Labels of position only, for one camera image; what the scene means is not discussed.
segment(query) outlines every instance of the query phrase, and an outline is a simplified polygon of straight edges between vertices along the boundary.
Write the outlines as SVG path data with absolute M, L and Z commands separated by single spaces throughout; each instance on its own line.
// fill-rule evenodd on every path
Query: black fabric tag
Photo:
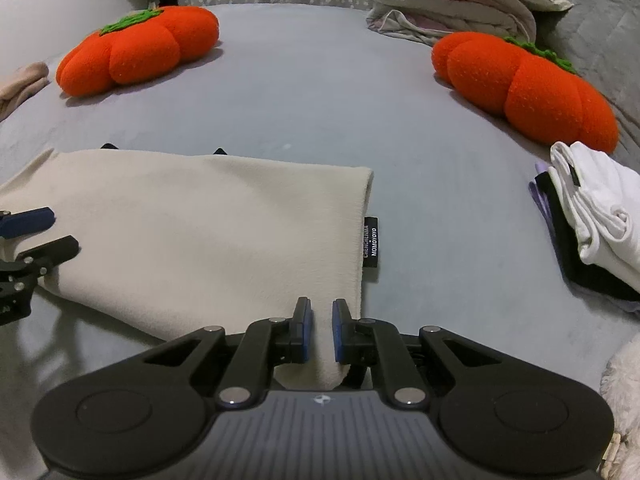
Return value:
M 378 219 L 375 216 L 364 217 L 364 236 L 362 243 L 362 266 L 378 266 Z
M 571 180 L 574 181 L 575 187 L 580 187 L 580 179 L 578 178 L 578 174 L 575 173 L 575 168 L 569 164 L 569 173 L 571 173 Z

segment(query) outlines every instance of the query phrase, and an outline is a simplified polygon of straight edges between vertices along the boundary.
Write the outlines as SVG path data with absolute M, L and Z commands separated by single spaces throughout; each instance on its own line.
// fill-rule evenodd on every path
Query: grey bedsheet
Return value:
M 0 182 L 46 146 L 104 142 L 369 166 L 368 211 L 380 218 L 381 252 L 378 273 L 363 286 L 367 316 L 406 333 L 442 325 L 598 387 L 607 360 L 640 322 L 562 280 L 527 190 L 546 149 L 438 84 L 428 47 L 367 30 L 364 12 L 215 12 L 222 44 L 199 62 L 88 100 L 66 102 L 51 84 L 26 102 L 0 124 Z M 28 430 L 44 391 L 153 342 L 38 294 L 30 317 L 0 328 L 0 478 L 44 470 Z
M 571 0 L 539 13 L 538 44 L 569 59 L 612 105 L 620 125 L 613 157 L 640 171 L 640 0 Z

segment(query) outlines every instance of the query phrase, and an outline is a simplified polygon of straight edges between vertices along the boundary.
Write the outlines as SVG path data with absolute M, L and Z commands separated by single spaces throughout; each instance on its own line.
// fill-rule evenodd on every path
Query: folded white clothes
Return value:
M 457 31 L 535 41 L 531 10 L 567 10 L 572 5 L 567 0 L 372 0 L 367 26 L 381 34 L 431 45 Z
M 2 209 L 48 206 L 47 231 L 2 244 L 5 259 L 66 235 L 81 251 L 40 284 L 168 340 L 207 325 L 244 332 L 314 311 L 312 358 L 276 368 L 288 387 L 331 388 L 331 312 L 360 315 L 372 172 L 229 155 L 48 150 L 0 186 Z
M 551 147 L 549 175 L 578 254 L 640 291 L 640 175 L 581 142 Z

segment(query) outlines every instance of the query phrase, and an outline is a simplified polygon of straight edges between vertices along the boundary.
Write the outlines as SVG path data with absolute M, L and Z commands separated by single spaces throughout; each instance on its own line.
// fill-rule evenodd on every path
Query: pumpkin plush pillow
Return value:
M 533 44 L 456 32 L 431 51 L 436 73 L 482 110 L 524 136 L 552 145 L 576 141 L 611 153 L 618 125 L 607 101 L 571 63 Z
M 171 72 L 218 41 L 218 19 L 201 7 L 161 7 L 125 16 L 85 38 L 58 66 L 71 96 L 105 92 Z

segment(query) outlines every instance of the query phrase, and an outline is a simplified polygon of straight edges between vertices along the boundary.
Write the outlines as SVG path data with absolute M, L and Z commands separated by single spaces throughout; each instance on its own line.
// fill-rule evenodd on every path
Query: folded black clothes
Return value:
M 564 217 L 556 188 L 546 171 L 536 177 L 536 185 L 548 201 L 556 232 L 558 259 L 567 279 L 593 292 L 599 292 L 618 300 L 640 301 L 640 292 L 615 277 L 608 270 L 597 265 L 587 265 L 580 259 L 575 231 Z

